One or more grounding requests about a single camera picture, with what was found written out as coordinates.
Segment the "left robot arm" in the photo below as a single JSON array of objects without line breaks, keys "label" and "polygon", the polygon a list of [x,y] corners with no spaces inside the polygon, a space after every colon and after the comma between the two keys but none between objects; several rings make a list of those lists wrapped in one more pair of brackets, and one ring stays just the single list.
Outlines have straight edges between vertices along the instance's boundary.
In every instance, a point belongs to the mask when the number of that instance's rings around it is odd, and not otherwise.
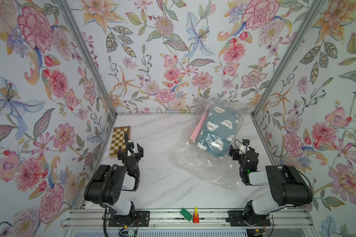
[{"label": "left robot arm", "polygon": [[121,196],[122,191],[135,192],[140,183],[139,162],[143,158],[143,147],[139,144],[126,146],[127,151],[118,152],[121,166],[100,165],[84,191],[86,201],[98,204],[110,214],[134,218],[135,207],[132,201]]}]

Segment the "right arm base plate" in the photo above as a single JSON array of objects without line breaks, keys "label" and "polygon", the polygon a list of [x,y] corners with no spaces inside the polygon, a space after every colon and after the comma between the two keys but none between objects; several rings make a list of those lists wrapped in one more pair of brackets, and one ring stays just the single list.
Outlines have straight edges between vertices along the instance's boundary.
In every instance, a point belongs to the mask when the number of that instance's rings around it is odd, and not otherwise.
[{"label": "right arm base plate", "polygon": [[270,227],[272,224],[267,215],[257,215],[254,212],[244,213],[244,210],[230,210],[227,212],[226,222],[232,227]]}]

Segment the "pink blanket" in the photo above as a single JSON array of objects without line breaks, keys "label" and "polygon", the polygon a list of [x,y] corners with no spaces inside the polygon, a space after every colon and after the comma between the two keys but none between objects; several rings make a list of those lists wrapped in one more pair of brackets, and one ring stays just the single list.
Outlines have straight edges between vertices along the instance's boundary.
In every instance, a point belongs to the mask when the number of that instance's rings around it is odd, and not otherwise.
[{"label": "pink blanket", "polygon": [[190,140],[191,140],[192,142],[194,142],[194,143],[196,142],[196,138],[198,137],[198,134],[199,134],[199,132],[200,132],[202,126],[203,126],[203,123],[204,123],[205,119],[206,119],[206,116],[207,116],[206,114],[207,114],[209,108],[211,107],[211,105],[212,105],[212,104],[209,104],[209,105],[206,106],[206,109],[205,109],[205,111],[204,111],[204,114],[201,116],[201,118],[200,118],[198,124],[196,125],[196,127],[195,127],[195,129],[194,129],[194,131],[191,133],[191,135],[190,135],[190,137],[189,137]]}]

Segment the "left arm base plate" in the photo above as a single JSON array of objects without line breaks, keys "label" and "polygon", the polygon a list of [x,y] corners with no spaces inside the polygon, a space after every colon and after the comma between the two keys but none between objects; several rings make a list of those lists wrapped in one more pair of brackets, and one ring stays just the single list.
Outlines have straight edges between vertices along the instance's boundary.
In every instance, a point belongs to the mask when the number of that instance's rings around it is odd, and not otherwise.
[{"label": "left arm base plate", "polygon": [[124,227],[135,223],[136,227],[148,227],[150,211],[135,211],[129,215],[112,215],[109,218],[108,227]]}]

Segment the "clear plastic vacuum bag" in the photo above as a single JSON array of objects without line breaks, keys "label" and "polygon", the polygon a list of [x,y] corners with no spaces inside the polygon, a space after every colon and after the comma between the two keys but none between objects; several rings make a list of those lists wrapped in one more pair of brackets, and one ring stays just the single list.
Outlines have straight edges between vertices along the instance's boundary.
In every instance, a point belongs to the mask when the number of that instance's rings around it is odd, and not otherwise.
[{"label": "clear plastic vacuum bag", "polygon": [[253,109],[241,102],[198,99],[196,124],[185,129],[178,142],[169,149],[167,161],[203,182],[235,191],[240,177],[229,152],[245,116]]}]

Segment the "teal bear pattern blanket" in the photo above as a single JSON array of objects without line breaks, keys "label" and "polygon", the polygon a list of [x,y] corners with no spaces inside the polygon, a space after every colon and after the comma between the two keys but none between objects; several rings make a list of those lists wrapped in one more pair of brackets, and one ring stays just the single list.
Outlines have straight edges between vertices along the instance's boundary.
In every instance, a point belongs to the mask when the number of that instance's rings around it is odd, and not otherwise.
[{"label": "teal bear pattern blanket", "polygon": [[242,115],[235,109],[212,103],[196,138],[197,147],[223,159],[242,125]]}]

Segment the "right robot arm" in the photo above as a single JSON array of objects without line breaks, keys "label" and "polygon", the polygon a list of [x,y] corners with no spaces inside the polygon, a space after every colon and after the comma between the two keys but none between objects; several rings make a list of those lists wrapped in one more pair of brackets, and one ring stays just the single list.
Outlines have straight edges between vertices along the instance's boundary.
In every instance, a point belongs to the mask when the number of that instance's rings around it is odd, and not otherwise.
[{"label": "right robot arm", "polygon": [[256,225],[286,206],[298,207],[312,202],[312,189],[295,167],[266,166],[265,170],[258,170],[259,154],[248,144],[242,144],[240,148],[230,146],[229,155],[238,161],[244,185],[269,187],[267,195],[245,205],[243,220],[247,224]]}]

